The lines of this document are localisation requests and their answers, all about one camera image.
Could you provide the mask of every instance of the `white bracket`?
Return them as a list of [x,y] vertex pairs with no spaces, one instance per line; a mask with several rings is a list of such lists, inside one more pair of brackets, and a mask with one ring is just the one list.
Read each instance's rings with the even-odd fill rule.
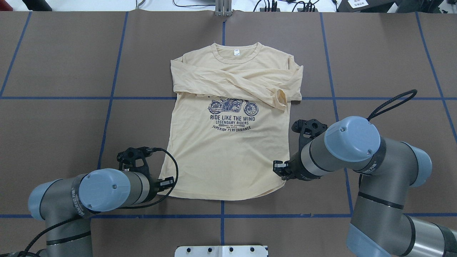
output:
[[216,16],[232,16],[232,0],[216,0]]
[[267,246],[180,246],[175,257],[268,257]]

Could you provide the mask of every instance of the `white mounting plate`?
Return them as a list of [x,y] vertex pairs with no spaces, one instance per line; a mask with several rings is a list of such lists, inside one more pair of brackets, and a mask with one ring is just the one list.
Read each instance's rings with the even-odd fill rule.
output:
[[268,257],[267,246],[180,246],[175,257]]

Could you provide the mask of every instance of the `white label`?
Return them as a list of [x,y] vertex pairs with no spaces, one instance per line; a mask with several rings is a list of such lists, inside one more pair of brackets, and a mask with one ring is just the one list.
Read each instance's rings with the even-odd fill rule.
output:
[[347,1],[353,9],[368,5],[366,0],[347,0]]

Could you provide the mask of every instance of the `red object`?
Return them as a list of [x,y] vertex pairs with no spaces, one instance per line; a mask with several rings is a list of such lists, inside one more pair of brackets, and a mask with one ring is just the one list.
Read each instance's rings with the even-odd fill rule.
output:
[[13,7],[9,5],[6,0],[0,0],[0,11],[12,11]]

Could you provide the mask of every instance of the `neckline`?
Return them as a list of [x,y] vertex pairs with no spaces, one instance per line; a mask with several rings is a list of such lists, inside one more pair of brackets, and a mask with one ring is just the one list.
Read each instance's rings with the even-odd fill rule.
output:
[[[243,63],[246,63],[250,60],[252,60],[254,57],[256,57],[260,50],[262,49],[263,45],[259,42],[253,44],[253,45],[249,45],[249,46],[223,46],[223,45],[219,45],[219,44],[212,44],[211,45],[211,50],[213,52],[213,55],[214,57],[222,62],[222,63],[225,63],[225,64],[243,64]],[[222,56],[219,55],[219,52],[218,52],[218,49],[226,49],[226,50],[235,50],[235,49],[240,49],[240,50],[243,50],[243,49],[252,49],[252,48],[255,48],[254,52],[250,55],[248,55],[246,58],[243,58],[243,59],[236,59],[236,60],[231,60],[231,59],[226,59]]]

